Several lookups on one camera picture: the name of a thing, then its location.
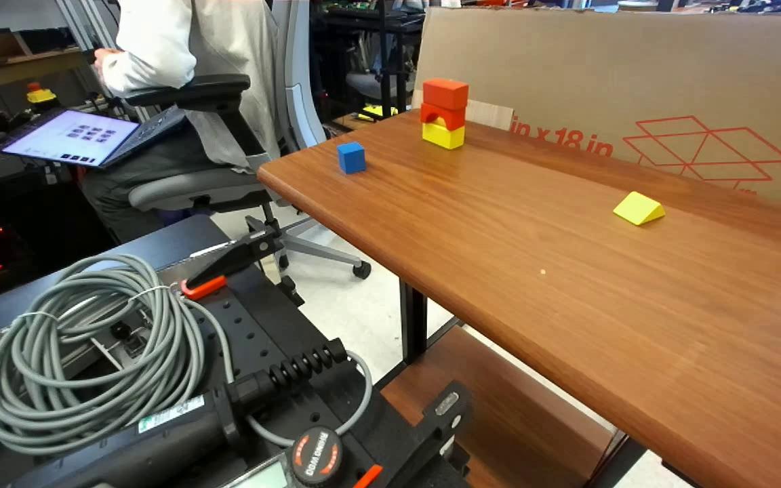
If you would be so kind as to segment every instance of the office chair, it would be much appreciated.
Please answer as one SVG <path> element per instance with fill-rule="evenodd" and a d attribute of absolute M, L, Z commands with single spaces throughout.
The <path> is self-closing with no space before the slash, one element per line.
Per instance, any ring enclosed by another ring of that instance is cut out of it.
<path fill-rule="evenodd" d="M 59 0 L 59 12 L 70 31 L 75 31 L 75 42 L 84 48 L 92 48 L 92 43 L 113 47 L 116 34 L 116 12 L 105 0 L 82 0 L 67 2 Z M 275 0 L 271 17 L 276 21 L 276 42 L 275 42 L 275 57 L 276 62 L 276 116 L 279 130 L 286 138 L 286 147 L 305 150 L 325 141 L 325 130 L 318 120 L 315 104 L 311 104 L 311 84 L 310 84 L 310 2 L 301 0 Z M 180 105 L 191 112 L 216 112 L 237 138 L 237 145 L 244 150 L 244 156 L 263 151 L 256 141 L 252 130 L 240 115 L 240 97 L 249 88 L 246 76 L 206 76 L 196 80 L 183 90 L 143 90 L 128 95 L 128 105 L 143 108 L 139 115 L 147 115 L 147 105 Z M 208 169 L 202 173 L 183 173 L 161 183 L 141 184 L 131 193 L 131 206 L 141 212 L 231 212 L 231 210 L 263 210 L 261 221 L 246 221 L 249 231 L 271 227 L 279 233 L 282 254 L 279 269 L 287 269 L 290 252 L 305 252 L 337 263 L 353 265 L 353 275 L 366 279 L 372 275 L 372 265 L 366 260 L 359 260 L 347 252 L 337 252 L 332 248 L 320 248 L 315 242 L 299 238 L 299 233 L 318 225 L 315 221 L 301 221 L 294 225 L 279 227 L 275 212 L 271 212 L 275 196 L 267 193 L 267 188 L 258 183 L 258 170 L 241 170 L 241 169 Z"/>

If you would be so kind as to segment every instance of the wooden table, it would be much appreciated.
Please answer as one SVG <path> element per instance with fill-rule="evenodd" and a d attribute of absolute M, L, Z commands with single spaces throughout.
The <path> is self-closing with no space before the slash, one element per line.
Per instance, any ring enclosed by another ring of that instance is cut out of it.
<path fill-rule="evenodd" d="M 261 180 L 694 482 L 781 485 L 781 210 L 478 126 L 446 151 L 412 115 L 338 141 Z M 612 217 L 630 189 L 668 217 Z"/>

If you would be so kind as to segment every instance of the orange block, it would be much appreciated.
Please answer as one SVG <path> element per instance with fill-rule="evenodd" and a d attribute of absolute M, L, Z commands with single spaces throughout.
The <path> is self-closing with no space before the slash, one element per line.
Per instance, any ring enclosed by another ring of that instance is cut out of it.
<path fill-rule="evenodd" d="M 436 120 L 443 120 L 448 130 L 459 130 L 467 126 L 467 108 L 446 108 L 446 105 L 424 104 L 421 122 L 436 122 Z"/>
<path fill-rule="evenodd" d="M 470 84 L 452 80 L 428 80 L 424 82 L 424 104 L 443 108 L 467 108 Z"/>

